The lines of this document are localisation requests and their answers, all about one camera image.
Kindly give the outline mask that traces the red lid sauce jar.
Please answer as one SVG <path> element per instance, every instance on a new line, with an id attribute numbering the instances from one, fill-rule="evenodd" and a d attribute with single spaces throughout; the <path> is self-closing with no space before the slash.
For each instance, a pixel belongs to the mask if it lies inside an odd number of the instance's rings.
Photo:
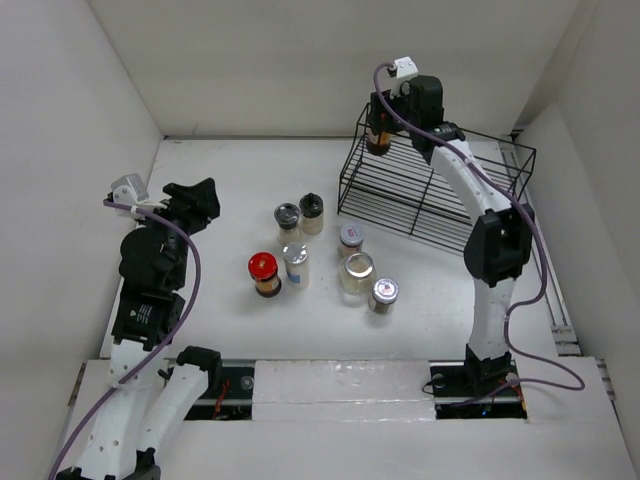
<path id="1" fill-rule="evenodd" d="M 371 112 L 367 119 L 366 149 L 371 155 L 383 156 L 390 149 L 389 118 L 386 113 Z"/>
<path id="2" fill-rule="evenodd" d="M 248 271 L 260 296 L 272 298 L 279 294 L 282 282 L 274 255 L 269 252 L 255 253 L 248 261 Z"/>

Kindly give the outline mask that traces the silver lid white bottle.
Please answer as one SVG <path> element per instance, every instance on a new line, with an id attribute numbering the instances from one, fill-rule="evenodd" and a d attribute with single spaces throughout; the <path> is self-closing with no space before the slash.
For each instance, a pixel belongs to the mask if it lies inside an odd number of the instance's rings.
<path id="1" fill-rule="evenodd" d="M 282 257 L 289 283 L 298 289 L 310 283 L 310 261 L 307 246 L 302 242 L 291 242 L 284 246 Z"/>

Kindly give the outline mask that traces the black knob lid grinder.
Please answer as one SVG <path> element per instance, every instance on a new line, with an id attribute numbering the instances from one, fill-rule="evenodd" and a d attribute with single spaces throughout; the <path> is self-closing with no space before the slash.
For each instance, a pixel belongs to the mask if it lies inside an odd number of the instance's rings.
<path id="1" fill-rule="evenodd" d="M 301 230 L 307 235 L 319 234 L 324 228 L 323 199 L 319 195 L 309 192 L 300 198 L 299 209 Z"/>

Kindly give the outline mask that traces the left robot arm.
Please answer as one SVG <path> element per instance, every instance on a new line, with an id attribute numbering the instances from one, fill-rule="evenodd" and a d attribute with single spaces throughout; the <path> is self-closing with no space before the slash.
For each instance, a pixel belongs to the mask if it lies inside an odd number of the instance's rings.
<path id="1" fill-rule="evenodd" d="M 137 224 L 120 245 L 123 280 L 106 392 L 69 435 L 52 479 L 158 479 L 159 458 L 201 396 L 222 387 L 219 352 L 188 346 L 164 370 L 166 351 L 190 315 L 202 262 L 193 235 L 220 215 L 213 179 L 169 183 L 154 201 L 137 174 L 111 185 L 105 207 Z"/>

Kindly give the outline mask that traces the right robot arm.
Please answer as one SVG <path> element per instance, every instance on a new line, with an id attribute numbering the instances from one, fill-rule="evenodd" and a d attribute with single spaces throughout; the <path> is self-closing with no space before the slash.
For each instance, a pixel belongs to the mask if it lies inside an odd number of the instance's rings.
<path id="1" fill-rule="evenodd" d="M 445 121 L 438 78 L 415 75 L 397 81 L 391 90 L 375 90 L 369 125 L 375 134 L 407 132 L 413 148 L 446 180 L 472 223 L 463 250 L 474 280 L 472 331 L 462 364 L 432 367 L 433 393 L 466 402 L 496 395 L 515 383 L 509 320 L 516 281 L 538 238 L 535 214 L 489 178 L 464 132 Z"/>

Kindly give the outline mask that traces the flat black lid grinder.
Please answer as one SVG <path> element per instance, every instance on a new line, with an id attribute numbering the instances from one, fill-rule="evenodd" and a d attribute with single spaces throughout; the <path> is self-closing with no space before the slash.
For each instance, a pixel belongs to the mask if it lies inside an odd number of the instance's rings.
<path id="1" fill-rule="evenodd" d="M 274 219 L 278 225 L 278 241 L 281 246 L 298 242 L 302 239 L 299 227 L 300 211 L 292 203 L 282 203 L 274 209 Z"/>

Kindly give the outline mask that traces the labelled lid pink jar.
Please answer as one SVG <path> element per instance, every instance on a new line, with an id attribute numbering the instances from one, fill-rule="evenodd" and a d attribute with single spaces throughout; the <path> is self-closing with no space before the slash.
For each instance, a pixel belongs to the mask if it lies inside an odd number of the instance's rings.
<path id="1" fill-rule="evenodd" d="M 341 227 L 339 235 L 339 253 L 347 258 L 362 251 L 365 235 L 363 227 L 357 223 L 348 223 Z"/>

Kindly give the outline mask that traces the open clear glass jar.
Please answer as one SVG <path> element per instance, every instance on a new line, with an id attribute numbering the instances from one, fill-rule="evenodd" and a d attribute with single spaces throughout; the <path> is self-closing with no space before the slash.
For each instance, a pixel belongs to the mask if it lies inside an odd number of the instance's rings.
<path id="1" fill-rule="evenodd" d="M 366 295 L 377 279 L 372 257 L 365 252 L 352 253 L 340 262 L 339 277 L 349 295 Z"/>

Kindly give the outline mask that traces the labelled lid brown jar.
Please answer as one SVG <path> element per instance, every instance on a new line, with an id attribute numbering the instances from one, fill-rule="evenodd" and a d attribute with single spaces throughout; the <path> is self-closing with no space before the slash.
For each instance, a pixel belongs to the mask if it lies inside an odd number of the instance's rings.
<path id="1" fill-rule="evenodd" d="M 393 309 L 399 295 L 397 282 L 389 277 L 377 279 L 371 289 L 369 308 L 376 314 L 388 314 Z"/>

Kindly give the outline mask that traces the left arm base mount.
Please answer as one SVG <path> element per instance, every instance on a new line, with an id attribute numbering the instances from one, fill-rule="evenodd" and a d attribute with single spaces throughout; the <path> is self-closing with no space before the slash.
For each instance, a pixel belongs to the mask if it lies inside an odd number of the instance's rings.
<path id="1" fill-rule="evenodd" d="M 243 421 L 252 417 L 254 363 L 224 363 L 222 379 L 188 410 L 186 421 Z"/>

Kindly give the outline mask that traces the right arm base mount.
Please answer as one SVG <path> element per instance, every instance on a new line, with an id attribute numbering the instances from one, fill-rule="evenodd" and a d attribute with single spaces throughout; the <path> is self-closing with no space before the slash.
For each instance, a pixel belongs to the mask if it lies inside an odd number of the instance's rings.
<path id="1" fill-rule="evenodd" d="M 462 362 L 432 362 L 422 392 L 434 401 L 437 420 L 526 420 L 528 414 L 511 364 L 503 373 L 474 383 Z"/>

